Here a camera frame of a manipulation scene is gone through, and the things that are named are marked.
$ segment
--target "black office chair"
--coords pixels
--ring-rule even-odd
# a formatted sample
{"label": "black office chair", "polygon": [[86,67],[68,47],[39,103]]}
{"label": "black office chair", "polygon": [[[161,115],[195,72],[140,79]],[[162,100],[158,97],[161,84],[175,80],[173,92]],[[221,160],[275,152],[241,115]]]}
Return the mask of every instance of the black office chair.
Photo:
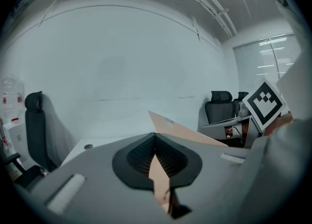
{"label": "black office chair", "polygon": [[209,124],[235,117],[235,104],[228,91],[212,91],[210,102],[205,103],[205,110]]}
{"label": "black office chair", "polygon": [[[42,110],[42,91],[29,94],[25,99],[25,113],[27,146],[31,158],[37,162],[42,168],[51,172],[57,166],[49,159],[45,137],[45,114]],[[32,166],[28,170],[24,170],[17,159],[20,154],[14,154],[4,159],[4,165],[13,163],[21,172],[15,183],[30,190],[40,179],[42,179],[42,169],[39,166]]]}
{"label": "black office chair", "polygon": [[239,113],[239,103],[245,98],[245,96],[248,95],[248,92],[239,92],[238,93],[238,98],[234,99],[233,102],[235,103],[235,113],[236,116],[238,117],[238,113]]}

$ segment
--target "wire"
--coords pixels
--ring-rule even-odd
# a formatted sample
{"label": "wire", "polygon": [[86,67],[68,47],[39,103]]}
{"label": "wire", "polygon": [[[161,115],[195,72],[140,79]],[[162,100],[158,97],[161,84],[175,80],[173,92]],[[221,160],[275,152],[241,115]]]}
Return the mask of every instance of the wire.
{"label": "wire", "polygon": [[[233,127],[233,128],[238,131],[238,129],[236,127]],[[238,131],[238,133],[240,134],[240,136],[243,136],[239,131]]]}

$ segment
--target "white wall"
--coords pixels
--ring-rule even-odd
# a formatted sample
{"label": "white wall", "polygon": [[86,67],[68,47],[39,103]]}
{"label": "white wall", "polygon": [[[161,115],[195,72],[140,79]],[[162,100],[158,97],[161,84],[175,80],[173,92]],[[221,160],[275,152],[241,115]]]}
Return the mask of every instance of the white wall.
{"label": "white wall", "polygon": [[228,76],[233,78],[232,88],[230,90],[233,98],[238,97],[237,92],[239,91],[237,66],[233,48],[252,41],[291,32],[293,31],[289,23],[284,18],[278,18],[245,29],[239,32],[237,36],[225,41],[222,44],[224,57],[229,69]]}
{"label": "white wall", "polygon": [[62,0],[40,25],[46,8],[8,37],[0,75],[20,78],[26,95],[45,94],[57,163],[80,139],[153,131],[147,110],[196,130],[210,91],[231,88],[218,40],[201,32],[199,41],[177,11],[146,0]]}

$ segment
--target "window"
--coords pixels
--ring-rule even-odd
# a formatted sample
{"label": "window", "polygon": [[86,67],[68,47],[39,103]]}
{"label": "window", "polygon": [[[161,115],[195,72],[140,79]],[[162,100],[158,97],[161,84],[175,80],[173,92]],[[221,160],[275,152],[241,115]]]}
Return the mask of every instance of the window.
{"label": "window", "polygon": [[[234,48],[239,91],[250,92],[265,78],[279,92],[277,81],[301,53],[294,35],[265,39]],[[286,107],[282,115],[288,112]]]}

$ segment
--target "desk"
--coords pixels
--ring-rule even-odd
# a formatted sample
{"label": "desk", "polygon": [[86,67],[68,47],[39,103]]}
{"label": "desk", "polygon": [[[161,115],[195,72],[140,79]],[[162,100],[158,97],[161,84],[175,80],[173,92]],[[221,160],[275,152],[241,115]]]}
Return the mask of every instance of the desk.
{"label": "desk", "polygon": [[75,158],[77,155],[81,154],[85,151],[84,147],[85,145],[91,144],[93,147],[98,147],[102,145],[106,145],[109,143],[117,142],[122,139],[128,138],[131,136],[124,136],[124,137],[113,137],[113,138],[101,138],[101,139],[81,139],[77,145],[73,148],[73,150],[69,153],[69,155],[66,157],[66,159],[63,161],[62,165],[69,162],[71,159]]}

